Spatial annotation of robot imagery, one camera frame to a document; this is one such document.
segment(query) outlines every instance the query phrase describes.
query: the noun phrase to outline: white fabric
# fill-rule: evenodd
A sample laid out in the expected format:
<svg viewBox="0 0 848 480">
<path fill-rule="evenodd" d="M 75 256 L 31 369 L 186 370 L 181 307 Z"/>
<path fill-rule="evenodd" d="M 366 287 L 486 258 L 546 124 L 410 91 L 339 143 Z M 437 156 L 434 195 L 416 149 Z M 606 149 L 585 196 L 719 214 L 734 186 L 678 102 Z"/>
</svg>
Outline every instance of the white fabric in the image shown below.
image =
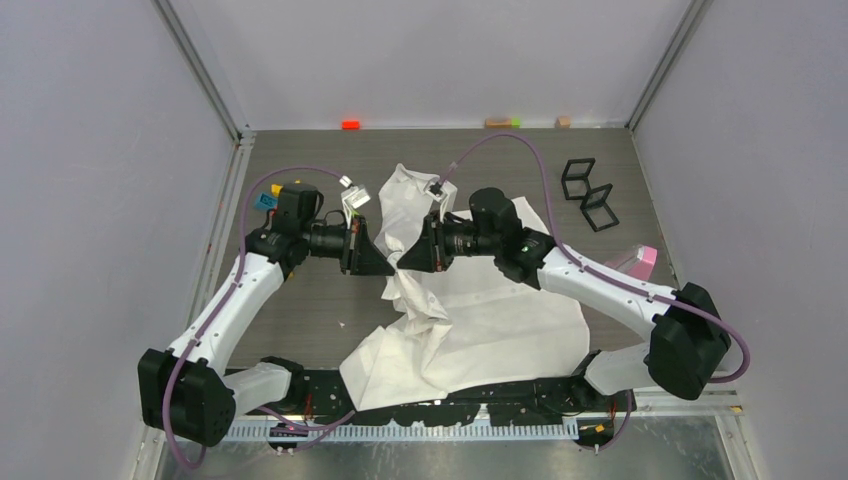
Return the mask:
<svg viewBox="0 0 848 480">
<path fill-rule="evenodd" d="M 383 228 L 375 243 L 393 265 L 421 233 L 431 209 L 424 189 L 434 177 L 398 165 L 380 190 Z M 525 226 L 547 232 L 523 197 L 514 202 Z M 457 257 L 442 273 L 399 270 L 383 299 L 404 315 L 378 327 L 340 366 L 357 410 L 569 375 L 589 350 L 577 301 L 507 280 L 491 257 Z"/>
</svg>

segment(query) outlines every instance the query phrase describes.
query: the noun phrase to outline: black wireframe cube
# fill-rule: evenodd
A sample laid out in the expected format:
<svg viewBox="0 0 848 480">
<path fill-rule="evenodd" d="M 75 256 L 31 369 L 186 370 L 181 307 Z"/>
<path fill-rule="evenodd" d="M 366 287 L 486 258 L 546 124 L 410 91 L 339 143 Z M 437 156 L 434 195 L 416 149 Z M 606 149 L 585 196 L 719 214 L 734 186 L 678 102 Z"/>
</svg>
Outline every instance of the black wireframe cube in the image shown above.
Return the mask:
<svg viewBox="0 0 848 480">
<path fill-rule="evenodd" d="M 609 205 L 607 205 L 607 197 L 609 197 L 611 191 L 611 183 L 601 185 L 596 188 L 589 188 L 583 196 L 583 200 L 580 202 L 580 212 L 583 213 L 583 217 L 587 222 L 589 222 L 589 226 L 591 226 L 592 230 L 595 232 L 600 232 L 601 230 L 606 230 L 607 228 L 614 227 L 619 224 L 618 217 L 615 216 L 615 213 L 613 213 L 612 209 Z M 592 216 L 597 216 L 599 214 L 605 214 L 609 220 L 605 222 L 596 222 Z"/>
<path fill-rule="evenodd" d="M 562 171 L 562 192 L 566 200 L 581 200 L 591 187 L 589 186 L 589 173 L 595 166 L 594 158 L 577 158 L 569 160 Z"/>
</svg>

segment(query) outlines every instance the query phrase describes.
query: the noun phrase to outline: white wall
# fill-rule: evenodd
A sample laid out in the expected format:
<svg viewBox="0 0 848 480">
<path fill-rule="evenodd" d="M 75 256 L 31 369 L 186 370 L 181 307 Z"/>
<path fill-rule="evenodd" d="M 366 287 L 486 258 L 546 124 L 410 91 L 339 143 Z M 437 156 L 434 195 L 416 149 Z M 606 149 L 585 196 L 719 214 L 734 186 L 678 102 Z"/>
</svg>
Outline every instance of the white wall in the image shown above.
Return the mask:
<svg viewBox="0 0 848 480">
<path fill-rule="evenodd" d="M 715 2 L 637 130 L 666 240 L 753 349 L 761 466 L 845 478 L 848 3 Z"/>
<path fill-rule="evenodd" d="M 231 142 L 150 2 L 0 11 L 0 478 L 127 478 Z"/>
<path fill-rule="evenodd" d="M 689 0 L 176 3 L 231 110 L 265 130 L 623 125 Z"/>
</svg>

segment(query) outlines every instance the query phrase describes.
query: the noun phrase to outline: pink object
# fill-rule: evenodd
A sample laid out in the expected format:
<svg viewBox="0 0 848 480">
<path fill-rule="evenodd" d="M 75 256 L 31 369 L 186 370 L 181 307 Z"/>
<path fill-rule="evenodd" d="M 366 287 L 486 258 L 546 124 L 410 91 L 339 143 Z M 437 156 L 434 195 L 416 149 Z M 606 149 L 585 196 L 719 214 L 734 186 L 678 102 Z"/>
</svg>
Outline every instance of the pink object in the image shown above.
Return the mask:
<svg viewBox="0 0 848 480">
<path fill-rule="evenodd" d="M 635 247 L 613 257 L 604 265 L 633 278 L 648 281 L 657 263 L 657 249 L 646 245 Z"/>
</svg>

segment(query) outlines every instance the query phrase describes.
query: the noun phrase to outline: robotic arm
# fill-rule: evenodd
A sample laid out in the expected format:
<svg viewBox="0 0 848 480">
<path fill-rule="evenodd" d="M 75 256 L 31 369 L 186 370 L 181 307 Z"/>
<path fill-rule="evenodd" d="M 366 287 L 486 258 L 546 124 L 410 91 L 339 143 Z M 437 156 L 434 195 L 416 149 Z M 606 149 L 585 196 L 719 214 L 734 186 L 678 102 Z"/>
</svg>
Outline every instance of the robotic arm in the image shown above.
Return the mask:
<svg viewBox="0 0 848 480">
<path fill-rule="evenodd" d="M 583 376 L 599 393 L 608 396 L 659 385 L 683 399 L 700 396 L 730 348 L 730 338 L 697 315 L 654 298 L 673 298 L 718 316 L 706 290 L 692 283 L 675 291 L 642 282 L 567 246 L 566 255 L 550 235 L 523 228 L 515 205 L 496 188 L 478 190 L 469 206 L 471 220 L 452 214 L 441 219 L 438 212 L 428 215 L 421 237 L 398 261 L 398 268 L 439 272 L 449 268 L 455 256 L 493 256 L 510 280 L 572 297 L 642 337 L 642 344 L 593 352 L 584 360 L 575 375 Z"/>
<path fill-rule="evenodd" d="M 263 225 L 247 235 L 244 271 L 221 310 L 213 314 L 235 280 L 238 260 L 224 285 L 188 330 L 164 352 L 149 349 L 142 356 L 138 378 L 142 416 L 147 425 L 163 428 L 162 400 L 177 356 L 211 316 L 214 320 L 179 372 L 171 401 L 174 433 L 214 446 L 226 435 L 235 417 L 268 403 L 286 403 L 292 373 L 301 367 L 267 357 L 253 368 L 227 375 L 230 356 L 262 305 L 307 256 L 337 258 L 342 273 L 351 275 L 394 274 L 394 268 L 371 243 L 365 217 L 355 213 L 355 208 L 368 199 L 362 188 L 345 191 L 345 221 L 327 225 L 316 221 L 323 196 L 315 187 L 300 183 L 283 186 L 270 227 Z"/>
</svg>

